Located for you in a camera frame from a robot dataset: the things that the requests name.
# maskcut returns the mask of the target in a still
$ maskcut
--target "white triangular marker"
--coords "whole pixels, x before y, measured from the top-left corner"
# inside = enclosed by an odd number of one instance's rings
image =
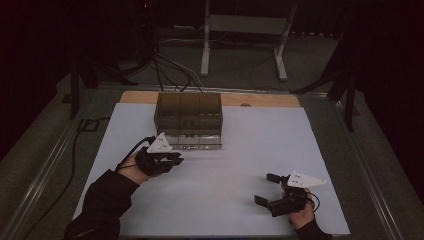
[[[309,188],[322,184],[325,184],[325,180],[314,178],[294,171],[292,174],[290,174],[289,180],[287,181],[288,186],[298,188]]]
[[[164,152],[170,152],[171,150],[172,150],[172,147],[169,146],[168,140],[165,137],[165,133],[161,133],[159,134],[159,136],[156,137],[155,141],[147,149],[147,152],[148,153],[164,153]]]

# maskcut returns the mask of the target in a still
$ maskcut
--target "tripod leg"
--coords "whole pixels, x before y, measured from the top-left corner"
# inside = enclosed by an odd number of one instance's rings
[[[74,58],[71,62],[71,115],[69,119],[75,118],[80,107],[78,74],[78,62]]]
[[[338,81],[335,81],[333,86],[331,86],[330,91],[328,91],[327,97],[330,101],[339,101],[342,98],[344,92],[348,87],[348,78],[350,76],[345,73],[342,78]]]
[[[123,85],[127,86],[136,86],[138,85],[135,82],[131,82],[128,79],[122,77],[115,71],[109,69],[107,66],[104,66],[103,64],[98,63],[96,60],[94,60],[91,57],[85,56],[84,58],[89,64],[91,64],[93,67],[95,67],[97,70],[107,74],[108,76],[112,77],[114,80],[117,80],[118,82],[122,83]]]
[[[323,85],[323,84],[325,84],[327,82],[330,82],[330,81],[333,81],[333,80],[337,80],[337,78],[339,78],[340,76],[343,76],[345,72],[346,72],[345,69],[336,71],[333,74],[330,74],[330,76],[328,76],[328,77],[320,78],[319,80],[317,80],[317,81],[315,81],[315,82],[313,82],[313,83],[311,83],[309,85],[306,85],[303,88],[300,88],[300,89],[297,89],[297,90],[293,90],[293,91],[289,91],[289,93],[291,93],[291,94],[299,94],[299,95],[305,94],[305,93],[310,92],[310,91],[314,90],[315,88],[317,88],[317,87],[319,87],[319,86],[321,86],[321,85]]]
[[[353,106],[355,100],[355,84],[356,77],[354,74],[351,74],[348,79],[347,93],[346,93],[346,109],[344,121],[347,125],[349,131],[354,132],[353,124],[352,124],[352,116],[353,116]]]

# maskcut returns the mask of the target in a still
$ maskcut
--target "wooden table surface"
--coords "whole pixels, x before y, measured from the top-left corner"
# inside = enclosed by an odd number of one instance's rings
[[[126,91],[120,103],[156,104],[159,92]],[[252,107],[300,107],[299,100],[293,95],[254,94],[254,93],[221,93],[224,106],[250,105]]]

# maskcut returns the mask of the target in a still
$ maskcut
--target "person's hand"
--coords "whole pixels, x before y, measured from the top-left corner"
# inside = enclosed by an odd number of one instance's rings
[[[117,172],[140,185],[144,181],[149,180],[149,178],[152,178],[153,176],[146,175],[137,167],[137,164],[135,162],[135,156],[137,155],[137,153],[138,151],[131,155],[124,162],[124,164],[122,164],[121,168]]]
[[[305,188],[308,193],[308,198],[311,198],[311,191]],[[299,229],[305,226],[307,223],[315,219],[314,208],[310,201],[306,202],[305,208],[299,212],[289,213],[289,219],[293,223],[294,229]]]

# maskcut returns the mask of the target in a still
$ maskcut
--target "black sleeve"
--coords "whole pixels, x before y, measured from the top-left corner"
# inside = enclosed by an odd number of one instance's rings
[[[330,240],[333,238],[331,234],[323,232],[316,220],[312,220],[305,226],[295,230],[300,240]]]
[[[88,188],[81,214],[66,228],[64,239],[118,239],[119,218],[131,207],[139,185],[111,170]]]

